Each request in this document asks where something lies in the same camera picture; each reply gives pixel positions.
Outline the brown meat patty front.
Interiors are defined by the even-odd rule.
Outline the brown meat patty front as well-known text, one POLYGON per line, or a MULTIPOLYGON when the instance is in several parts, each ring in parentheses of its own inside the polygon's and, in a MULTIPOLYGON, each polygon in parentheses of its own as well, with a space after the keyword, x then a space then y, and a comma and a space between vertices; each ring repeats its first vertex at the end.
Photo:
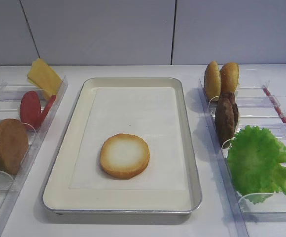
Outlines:
POLYGON ((233 92, 222 93, 219 97, 215 111, 215 128, 219 144, 222 148, 229 146, 228 140, 233 138, 234 117, 232 105, 236 102, 233 92))

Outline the brown meat patty rear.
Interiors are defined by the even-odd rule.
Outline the brown meat patty rear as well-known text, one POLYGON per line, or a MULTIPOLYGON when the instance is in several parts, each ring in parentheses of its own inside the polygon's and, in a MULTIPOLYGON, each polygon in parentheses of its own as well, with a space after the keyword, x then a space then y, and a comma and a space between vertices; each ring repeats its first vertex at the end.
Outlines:
POLYGON ((233 109, 233 117, 234 117, 234 131, 237 130, 237 125, 238 125, 238 117, 239 117, 239 112, 238 112, 238 107, 236 102, 232 105, 233 109))

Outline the red tomato slice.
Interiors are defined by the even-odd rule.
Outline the red tomato slice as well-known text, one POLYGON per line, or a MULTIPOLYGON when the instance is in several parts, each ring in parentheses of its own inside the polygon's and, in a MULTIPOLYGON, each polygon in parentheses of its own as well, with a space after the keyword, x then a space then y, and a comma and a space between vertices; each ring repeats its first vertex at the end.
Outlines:
POLYGON ((38 119, 41 114, 41 103, 35 91, 24 94, 20 105, 20 120, 27 129, 38 129, 38 119))
POLYGON ((43 111, 41 112, 39 118, 37 119, 36 126, 37 128, 41 127, 43 121, 45 120, 49 110, 51 109, 54 101, 56 99, 56 95, 51 95, 49 102, 47 105, 44 107, 43 111))

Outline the yellow cheese slices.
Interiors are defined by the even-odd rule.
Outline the yellow cheese slices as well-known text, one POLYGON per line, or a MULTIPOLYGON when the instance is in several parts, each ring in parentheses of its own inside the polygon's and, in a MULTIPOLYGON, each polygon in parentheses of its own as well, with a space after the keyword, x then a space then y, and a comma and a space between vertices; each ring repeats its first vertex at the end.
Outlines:
POLYGON ((60 76, 41 58, 33 61, 27 78, 31 84, 42 90, 47 101, 50 100, 52 95, 57 94, 62 84, 60 76))

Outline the red tomato slice left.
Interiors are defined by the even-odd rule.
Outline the red tomato slice left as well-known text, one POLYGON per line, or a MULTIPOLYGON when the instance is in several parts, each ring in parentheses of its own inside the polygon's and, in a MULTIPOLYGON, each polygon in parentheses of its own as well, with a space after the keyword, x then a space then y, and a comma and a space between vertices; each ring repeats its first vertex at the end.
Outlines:
POLYGON ((41 103, 35 91, 24 94, 20 105, 20 120, 27 129, 38 129, 38 119, 41 114, 41 103))

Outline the green lettuce leaf in rack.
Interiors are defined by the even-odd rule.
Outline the green lettuce leaf in rack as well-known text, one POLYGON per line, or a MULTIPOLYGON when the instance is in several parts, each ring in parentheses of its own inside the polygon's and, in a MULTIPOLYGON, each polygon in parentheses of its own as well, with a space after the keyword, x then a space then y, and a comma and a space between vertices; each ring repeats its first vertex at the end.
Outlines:
POLYGON ((236 191, 253 204, 286 195, 286 146, 267 128, 247 125, 233 140, 227 163, 236 191))

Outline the white parchment paper sheet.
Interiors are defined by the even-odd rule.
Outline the white parchment paper sheet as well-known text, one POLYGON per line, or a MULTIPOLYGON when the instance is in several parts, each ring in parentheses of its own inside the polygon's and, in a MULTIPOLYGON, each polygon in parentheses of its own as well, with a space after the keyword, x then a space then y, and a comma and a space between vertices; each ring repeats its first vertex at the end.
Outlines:
POLYGON ((186 171, 174 89, 97 89, 84 129, 70 187, 72 189, 184 190, 186 171), (120 180, 101 168, 99 153, 111 136, 143 138, 150 161, 139 175, 120 180))

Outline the toasted bun slice on tray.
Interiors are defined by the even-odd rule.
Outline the toasted bun slice on tray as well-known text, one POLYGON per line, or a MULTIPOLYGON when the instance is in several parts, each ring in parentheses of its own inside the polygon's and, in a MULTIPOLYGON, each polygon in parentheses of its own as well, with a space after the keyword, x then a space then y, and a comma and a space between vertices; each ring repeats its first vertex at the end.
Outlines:
POLYGON ((109 137, 100 151, 100 165, 110 176, 130 179, 142 173, 150 160, 149 146, 144 139, 119 133, 109 137))

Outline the bun top left piece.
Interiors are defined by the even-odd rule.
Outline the bun top left piece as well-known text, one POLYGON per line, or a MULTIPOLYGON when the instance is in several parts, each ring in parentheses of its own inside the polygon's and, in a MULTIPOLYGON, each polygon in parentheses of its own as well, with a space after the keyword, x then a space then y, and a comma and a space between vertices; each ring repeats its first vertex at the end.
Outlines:
POLYGON ((205 69, 204 89, 208 100, 218 101, 221 93, 221 74, 216 61, 212 61, 205 69))

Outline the bun piece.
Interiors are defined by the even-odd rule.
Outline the bun piece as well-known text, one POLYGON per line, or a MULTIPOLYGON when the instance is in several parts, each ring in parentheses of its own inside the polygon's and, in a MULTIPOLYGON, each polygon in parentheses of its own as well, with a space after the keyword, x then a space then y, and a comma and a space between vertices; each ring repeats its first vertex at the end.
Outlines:
POLYGON ((221 93, 221 74, 216 61, 212 61, 205 69, 204 89, 208 100, 218 101, 221 93))
POLYGON ((220 69, 221 93, 235 92, 239 83, 239 66, 235 62, 229 62, 220 69))

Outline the bun top right piece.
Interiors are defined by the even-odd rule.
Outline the bun top right piece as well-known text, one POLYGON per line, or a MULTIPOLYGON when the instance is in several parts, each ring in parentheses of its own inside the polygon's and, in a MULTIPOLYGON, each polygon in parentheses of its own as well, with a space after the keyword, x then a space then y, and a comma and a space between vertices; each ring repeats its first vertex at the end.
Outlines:
POLYGON ((229 62, 220 69, 221 93, 235 92, 239 83, 239 66, 235 62, 229 62))

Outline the clear acrylic right rack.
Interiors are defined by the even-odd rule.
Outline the clear acrylic right rack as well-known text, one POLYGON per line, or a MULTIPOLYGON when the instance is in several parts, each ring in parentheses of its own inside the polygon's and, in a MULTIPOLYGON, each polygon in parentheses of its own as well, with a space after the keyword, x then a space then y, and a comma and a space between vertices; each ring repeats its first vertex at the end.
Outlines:
MULTIPOLYGON (((216 102, 206 97, 204 82, 199 80, 199 93, 204 115, 214 146, 228 205, 232 211, 235 237, 272 236, 286 222, 286 195, 256 193, 242 196, 231 182, 227 164, 228 149, 221 148, 215 133, 216 102)), ((242 87, 235 93, 239 110, 236 132, 247 125, 267 128, 286 146, 286 96, 271 95, 267 85, 242 87)))

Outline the clear acrylic rack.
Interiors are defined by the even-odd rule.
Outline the clear acrylic rack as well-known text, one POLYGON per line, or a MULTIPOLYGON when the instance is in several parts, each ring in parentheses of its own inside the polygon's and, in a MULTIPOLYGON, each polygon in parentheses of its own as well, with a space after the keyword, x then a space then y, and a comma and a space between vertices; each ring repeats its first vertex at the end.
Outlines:
POLYGON ((0 236, 67 87, 47 99, 46 89, 0 83, 0 236))
MULTIPOLYGON (((235 237, 272 236, 286 222, 286 195, 256 193, 242 196, 231 182, 227 164, 228 149, 221 148, 215 133, 216 102, 206 97, 204 82, 199 80, 199 93, 204 115, 214 146, 228 205, 232 211, 235 237)), ((286 96, 271 95, 267 85, 242 87, 235 93, 239 110, 236 132, 247 125, 267 128, 286 146, 286 96)))

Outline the cream metal baking tray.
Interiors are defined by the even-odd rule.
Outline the cream metal baking tray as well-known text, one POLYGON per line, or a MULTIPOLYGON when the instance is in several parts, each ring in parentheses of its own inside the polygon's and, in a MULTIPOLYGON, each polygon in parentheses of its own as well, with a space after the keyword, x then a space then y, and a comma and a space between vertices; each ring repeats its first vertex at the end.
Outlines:
POLYGON ((88 213, 187 214, 202 199, 182 84, 174 78, 93 78, 81 89, 60 149, 45 185, 42 201, 51 211, 88 213), (72 189, 70 187, 84 129, 97 89, 165 88, 174 89, 184 153, 184 190, 72 189))

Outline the brown bun bottom left rack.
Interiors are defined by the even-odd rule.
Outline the brown bun bottom left rack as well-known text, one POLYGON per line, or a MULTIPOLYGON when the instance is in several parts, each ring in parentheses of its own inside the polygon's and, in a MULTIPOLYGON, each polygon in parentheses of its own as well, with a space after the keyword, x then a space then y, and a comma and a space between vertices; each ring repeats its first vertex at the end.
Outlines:
POLYGON ((0 121, 0 171, 16 175, 28 147, 27 131, 19 120, 0 121))

